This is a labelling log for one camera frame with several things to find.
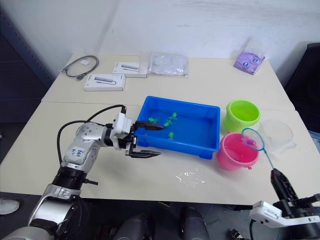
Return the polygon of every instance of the blue plastic tray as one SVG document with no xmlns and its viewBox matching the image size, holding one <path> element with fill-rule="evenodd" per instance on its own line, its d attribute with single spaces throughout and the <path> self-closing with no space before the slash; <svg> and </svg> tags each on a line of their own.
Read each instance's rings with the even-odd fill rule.
<svg viewBox="0 0 320 240">
<path fill-rule="evenodd" d="M 177 120 L 163 130 L 139 128 L 135 133 L 138 145 L 156 147 L 212 159 L 220 144 L 220 108 L 186 101 L 148 96 L 139 114 L 139 121 L 158 119 L 163 125 L 172 113 Z M 168 139 L 173 132 L 173 140 Z"/>
</svg>

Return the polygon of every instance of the floor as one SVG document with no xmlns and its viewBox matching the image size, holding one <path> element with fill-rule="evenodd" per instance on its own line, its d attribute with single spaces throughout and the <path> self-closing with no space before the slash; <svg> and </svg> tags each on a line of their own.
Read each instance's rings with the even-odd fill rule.
<svg viewBox="0 0 320 240">
<path fill-rule="evenodd" d="M 0 140 L 1 158 L 6 155 L 15 139 L 23 129 L 24 124 L 0 124 L 3 139 Z M 27 224 L 29 215 L 37 204 L 40 196 L 22 195 L 0 192 L 0 198 L 15 199 L 20 202 L 16 212 L 0 215 L 0 239 L 17 228 Z M 244 238 L 249 239 L 249 210 L 235 211 L 234 206 L 220 204 L 172 202 L 170 207 L 154 201 L 133 200 L 101 200 L 85 199 L 90 209 L 89 224 L 86 225 L 86 234 L 83 239 L 92 239 L 94 229 L 105 224 L 118 228 L 126 219 L 138 213 L 152 215 L 155 220 L 155 239 L 179 240 L 180 211 L 185 206 L 195 207 L 204 217 L 207 229 L 212 240 L 230 240 L 228 230 L 238 230 Z M 271 229 L 259 223 L 253 226 L 256 240 L 286 240 L 285 229 Z"/>
</svg>

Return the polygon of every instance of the white box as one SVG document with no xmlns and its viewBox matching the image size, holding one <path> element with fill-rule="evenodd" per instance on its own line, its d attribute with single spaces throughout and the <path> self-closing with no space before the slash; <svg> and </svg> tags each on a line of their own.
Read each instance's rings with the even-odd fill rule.
<svg viewBox="0 0 320 240">
<path fill-rule="evenodd" d="M 126 84 L 124 74 L 90 74 L 84 84 L 85 91 L 123 91 Z"/>
<path fill-rule="evenodd" d="M 124 74 L 127 78 L 146 78 L 147 70 L 139 68 L 140 62 L 117 61 L 114 65 L 113 74 Z"/>
</svg>

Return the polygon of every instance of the gray cable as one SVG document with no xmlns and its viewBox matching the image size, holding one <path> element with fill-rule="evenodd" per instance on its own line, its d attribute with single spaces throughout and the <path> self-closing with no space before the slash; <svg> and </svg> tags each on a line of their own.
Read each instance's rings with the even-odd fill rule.
<svg viewBox="0 0 320 240">
<path fill-rule="evenodd" d="M 82 59 L 87 59 L 87 58 L 92 58 L 94 59 L 96 62 L 95 62 L 95 65 L 89 70 L 89 71 L 86 71 L 84 73 L 81 73 L 81 74 L 78 74 L 78 75 L 69 75 L 68 74 L 68 69 L 71 65 L 75 64 L 76 62 L 82 60 Z M 96 57 L 96 56 L 93 56 L 93 55 L 87 55 L 87 56 L 82 56 L 82 57 L 79 57 L 78 59 L 74 60 L 73 62 L 71 62 L 70 64 L 68 64 L 67 66 L 65 66 L 63 69 L 62 69 L 62 72 L 65 72 L 65 74 L 68 76 L 68 77 L 71 77 L 71 78 L 76 78 L 78 80 L 81 80 L 83 79 L 88 73 L 91 73 L 93 70 L 95 70 L 99 65 L 99 59 Z"/>
</svg>

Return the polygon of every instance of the white sticker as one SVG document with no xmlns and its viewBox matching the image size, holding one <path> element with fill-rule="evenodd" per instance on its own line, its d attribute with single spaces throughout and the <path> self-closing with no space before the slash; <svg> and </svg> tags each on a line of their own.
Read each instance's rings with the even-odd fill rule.
<svg viewBox="0 0 320 240">
<path fill-rule="evenodd" d="M 87 60 L 82 60 L 81 62 L 80 62 L 82 65 L 88 65 L 90 62 L 89 61 L 87 61 Z"/>
</svg>

